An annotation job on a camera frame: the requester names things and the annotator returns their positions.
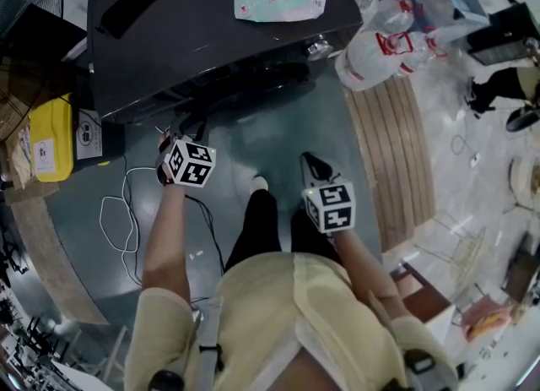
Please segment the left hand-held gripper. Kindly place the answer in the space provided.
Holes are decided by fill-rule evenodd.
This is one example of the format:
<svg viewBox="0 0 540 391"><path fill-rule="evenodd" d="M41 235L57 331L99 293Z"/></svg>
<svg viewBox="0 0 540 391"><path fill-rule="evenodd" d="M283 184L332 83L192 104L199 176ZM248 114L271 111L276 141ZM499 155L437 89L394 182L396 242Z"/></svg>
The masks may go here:
<svg viewBox="0 0 540 391"><path fill-rule="evenodd" d="M189 112L180 114L170 124L170 151L158 157L158 180L164 186L204 187L216 166L215 149L180 139L191 127L192 114ZM206 121L197 123L192 140L207 140Z"/></svg>

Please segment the person's right forearm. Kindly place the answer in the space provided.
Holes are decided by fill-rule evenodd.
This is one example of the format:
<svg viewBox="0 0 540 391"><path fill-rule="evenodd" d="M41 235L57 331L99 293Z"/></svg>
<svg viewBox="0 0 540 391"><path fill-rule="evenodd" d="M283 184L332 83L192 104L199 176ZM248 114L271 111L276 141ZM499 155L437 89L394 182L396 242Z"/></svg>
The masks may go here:
<svg viewBox="0 0 540 391"><path fill-rule="evenodd" d="M333 232L332 240L353 292L360 301L368 301L369 295L382 302L401 300L391 276L354 231Z"/></svg>

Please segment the black washing machine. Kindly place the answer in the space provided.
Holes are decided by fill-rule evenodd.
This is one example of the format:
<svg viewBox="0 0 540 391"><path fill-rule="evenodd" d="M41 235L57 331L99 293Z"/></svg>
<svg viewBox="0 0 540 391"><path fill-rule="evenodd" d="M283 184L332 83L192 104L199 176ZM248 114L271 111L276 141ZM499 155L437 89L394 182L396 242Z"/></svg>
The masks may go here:
<svg viewBox="0 0 540 391"><path fill-rule="evenodd" d="M117 123L142 122L169 109L207 116L310 90L327 58L309 62L306 47L326 40L332 54L340 52L363 22L354 0L326 0L316 19L278 23L237 19L234 0L157 0L115 39L97 28L116 1L89 0L87 28L95 108L102 119ZM186 83L216 68L289 62L306 63L311 82L218 110L186 96Z"/></svg>

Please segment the round brushed metal knob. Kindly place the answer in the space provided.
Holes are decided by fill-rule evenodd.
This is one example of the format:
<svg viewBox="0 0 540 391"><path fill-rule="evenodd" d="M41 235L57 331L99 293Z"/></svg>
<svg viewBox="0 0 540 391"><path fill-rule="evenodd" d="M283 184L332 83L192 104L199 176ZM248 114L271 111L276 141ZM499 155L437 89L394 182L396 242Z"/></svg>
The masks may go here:
<svg viewBox="0 0 540 391"><path fill-rule="evenodd" d="M326 40L315 41L305 49L305 56L309 62L328 58L333 52L333 46Z"/></svg>

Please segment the wooden slat mat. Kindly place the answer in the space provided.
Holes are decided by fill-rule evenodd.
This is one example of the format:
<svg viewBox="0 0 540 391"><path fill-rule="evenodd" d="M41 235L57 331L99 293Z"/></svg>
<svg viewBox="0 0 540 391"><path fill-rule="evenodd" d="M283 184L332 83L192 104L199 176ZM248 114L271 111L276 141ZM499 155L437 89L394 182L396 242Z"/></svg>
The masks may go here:
<svg viewBox="0 0 540 391"><path fill-rule="evenodd" d="M375 207L381 251L413 238L435 217L435 189L419 105L410 79L344 91Z"/></svg>

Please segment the person's black trousers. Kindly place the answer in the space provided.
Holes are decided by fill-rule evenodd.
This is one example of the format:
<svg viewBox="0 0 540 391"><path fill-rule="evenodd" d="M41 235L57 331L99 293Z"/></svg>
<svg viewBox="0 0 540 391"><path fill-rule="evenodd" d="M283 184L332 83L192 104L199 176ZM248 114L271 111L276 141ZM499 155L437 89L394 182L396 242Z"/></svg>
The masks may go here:
<svg viewBox="0 0 540 391"><path fill-rule="evenodd" d="M303 209L298 209L290 221L291 251L341 260L327 237L317 231ZM246 207L240 236L229 256L224 272L248 258L264 253L281 253L278 236L278 209L275 197L265 189L251 194Z"/></svg>

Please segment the black bin with yellow lid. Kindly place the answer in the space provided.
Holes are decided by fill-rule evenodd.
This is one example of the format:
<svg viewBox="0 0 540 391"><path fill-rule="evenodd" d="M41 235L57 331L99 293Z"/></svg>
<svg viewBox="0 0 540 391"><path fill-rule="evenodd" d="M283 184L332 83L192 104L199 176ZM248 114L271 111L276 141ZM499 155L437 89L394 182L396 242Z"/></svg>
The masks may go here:
<svg viewBox="0 0 540 391"><path fill-rule="evenodd" d="M66 94L30 111L30 162L39 182L63 182L74 172L121 157L125 130Z"/></svg>

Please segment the person's pale yellow shirt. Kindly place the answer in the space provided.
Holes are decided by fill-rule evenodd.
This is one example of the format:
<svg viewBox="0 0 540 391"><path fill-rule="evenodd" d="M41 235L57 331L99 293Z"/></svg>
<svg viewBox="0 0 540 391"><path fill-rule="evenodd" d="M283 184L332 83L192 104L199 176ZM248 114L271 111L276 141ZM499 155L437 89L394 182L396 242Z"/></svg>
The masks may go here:
<svg viewBox="0 0 540 391"><path fill-rule="evenodd" d="M228 271L196 325L160 288L138 300L125 391L162 370L185 391L269 391L301 352L338 391L457 391L455 368L417 318L358 301L343 267L310 254L265 253Z"/></svg>

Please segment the brown wooden chair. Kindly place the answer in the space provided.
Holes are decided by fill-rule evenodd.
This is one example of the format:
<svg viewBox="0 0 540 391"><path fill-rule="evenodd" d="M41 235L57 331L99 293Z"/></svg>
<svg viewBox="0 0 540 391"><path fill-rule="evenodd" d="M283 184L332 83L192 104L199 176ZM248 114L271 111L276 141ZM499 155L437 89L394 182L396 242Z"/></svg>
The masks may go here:
<svg viewBox="0 0 540 391"><path fill-rule="evenodd" d="M443 313L450 301L440 293L416 268L403 262L391 272L405 307L421 322L428 323Z"/></svg>

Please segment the black flat panel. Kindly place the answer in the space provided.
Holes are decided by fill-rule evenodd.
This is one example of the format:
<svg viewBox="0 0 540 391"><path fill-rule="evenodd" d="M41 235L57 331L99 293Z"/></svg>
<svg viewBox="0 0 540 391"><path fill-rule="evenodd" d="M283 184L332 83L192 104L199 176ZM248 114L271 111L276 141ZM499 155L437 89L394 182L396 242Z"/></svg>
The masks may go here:
<svg viewBox="0 0 540 391"><path fill-rule="evenodd" d="M0 38L0 59L60 62L86 37L77 25L30 5Z"/></svg>

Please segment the brown floor mat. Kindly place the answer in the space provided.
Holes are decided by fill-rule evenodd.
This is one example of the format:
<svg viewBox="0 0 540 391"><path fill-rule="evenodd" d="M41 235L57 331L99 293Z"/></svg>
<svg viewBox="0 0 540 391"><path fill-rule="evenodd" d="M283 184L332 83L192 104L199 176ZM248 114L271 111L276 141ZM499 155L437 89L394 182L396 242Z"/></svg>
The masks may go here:
<svg viewBox="0 0 540 391"><path fill-rule="evenodd" d="M74 322L107 325L62 246L45 199L28 198L9 208L24 249L60 313Z"/></svg>

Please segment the round white stool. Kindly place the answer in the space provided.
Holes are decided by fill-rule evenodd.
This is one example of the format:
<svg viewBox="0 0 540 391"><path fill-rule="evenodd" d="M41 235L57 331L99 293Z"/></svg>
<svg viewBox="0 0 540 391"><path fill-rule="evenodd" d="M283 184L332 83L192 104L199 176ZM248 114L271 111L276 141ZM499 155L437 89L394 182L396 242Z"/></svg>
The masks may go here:
<svg viewBox="0 0 540 391"><path fill-rule="evenodd" d="M540 213L540 157L515 157L510 163L509 186L515 206Z"/></svg>

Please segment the pink cloth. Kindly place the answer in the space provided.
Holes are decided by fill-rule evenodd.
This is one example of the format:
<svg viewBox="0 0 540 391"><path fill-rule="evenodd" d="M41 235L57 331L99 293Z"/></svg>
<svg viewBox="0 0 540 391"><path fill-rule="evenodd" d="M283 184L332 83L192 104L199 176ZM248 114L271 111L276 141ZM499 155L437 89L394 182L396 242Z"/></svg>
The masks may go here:
<svg viewBox="0 0 540 391"><path fill-rule="evenodd" d="M515 307L516 302L511 297L500 304L490 294L483 295L462 312L461 328L466 342L472 343L481 335L507 325Z"/></svg>

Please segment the black cabinet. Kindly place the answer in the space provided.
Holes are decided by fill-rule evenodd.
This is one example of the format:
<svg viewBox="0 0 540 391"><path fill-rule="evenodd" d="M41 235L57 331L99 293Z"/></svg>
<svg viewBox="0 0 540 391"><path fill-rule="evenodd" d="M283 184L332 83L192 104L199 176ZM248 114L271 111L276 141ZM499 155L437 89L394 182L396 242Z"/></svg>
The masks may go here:
<svg viewBox="0 0 540 391"><path fill-rule="evenodd" d="M540 59L540 24L525 3L490 14L490 25L467 36L467 53L488 66Z"/></svg>

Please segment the grey metal frame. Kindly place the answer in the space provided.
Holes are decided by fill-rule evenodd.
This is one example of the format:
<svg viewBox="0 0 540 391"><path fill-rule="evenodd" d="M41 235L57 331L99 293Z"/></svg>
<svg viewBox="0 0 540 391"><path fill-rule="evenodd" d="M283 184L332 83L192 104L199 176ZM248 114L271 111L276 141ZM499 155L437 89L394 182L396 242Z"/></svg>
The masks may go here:
<svg viewBox="0 0 540 391"><path fill-rule="evenodd" d="M111 352L100 363L99 378L103 383L107 383L109 381L111 373L114 369L118 370L121 373L124 373L124 366L120 361L117 360L117 358L126 333L127 327L123 325L120 329L119 334L116 337Z"/></svg>

